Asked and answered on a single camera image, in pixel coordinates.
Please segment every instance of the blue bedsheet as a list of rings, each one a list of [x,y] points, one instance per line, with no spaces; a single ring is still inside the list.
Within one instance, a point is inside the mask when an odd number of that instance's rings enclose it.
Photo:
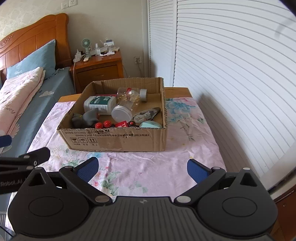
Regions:
[[[43,84],[18,120],[12,134],[11,146],[4,148],[1,157],[18,157],[29,149],[37,131],[61,96],[74,94],[69,68],[61,69]]]

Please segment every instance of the wooden headboard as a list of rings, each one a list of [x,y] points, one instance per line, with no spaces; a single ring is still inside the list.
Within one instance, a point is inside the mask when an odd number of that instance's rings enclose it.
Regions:
[[[0,76],[4,83],[6,69],[27,57],[49,41],[56,39],[56,68],[71,66],[71,52],[68,43],[65,13],[47,15],[36,23],[21,28],[0,41]]]

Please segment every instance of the pink floral tablecloth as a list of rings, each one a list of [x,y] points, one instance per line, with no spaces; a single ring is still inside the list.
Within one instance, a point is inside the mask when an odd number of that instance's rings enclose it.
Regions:
[[[212,132],[194,99],[167,99],[168,135],[164,152],[87,152],[68,148],[56,131],[74,102],[56,103],[43,122],[28,152],[46,146],[51,157],[41,166],[58,171],[77,166],[95,156],[99,171],[90,184],[109,195],[170,196],[172,200],[196,183],[187,174],[187,161],[194,158],[207,167],[222,167],[224,162]]]

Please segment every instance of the louvered closet door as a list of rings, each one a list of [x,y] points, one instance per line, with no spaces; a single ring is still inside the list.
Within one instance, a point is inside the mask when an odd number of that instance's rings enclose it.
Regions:
[[[172,86],[173,0],[149,0],[150,76]]]
[[[277,0],[177,3],[174,86],[189,87],[229,171],[259,176],[296,138],[296,18]]]

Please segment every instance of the red cap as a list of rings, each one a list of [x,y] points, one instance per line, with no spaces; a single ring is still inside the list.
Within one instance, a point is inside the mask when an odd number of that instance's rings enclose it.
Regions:
[[[105,128],[109,128],[111,125],[112,125],[111,121],[109,121],[109,120],[104,121]]]
[[[103,124],[101,122],[98,122],[94,127],[96,129],[102,129],[103,128]]]
[[[128,123],[128,126],[129,127],[133,127],[133,126],[135,126],[136,125],[136,123],[134,122],[134,121],[130,121],[129,123]]]

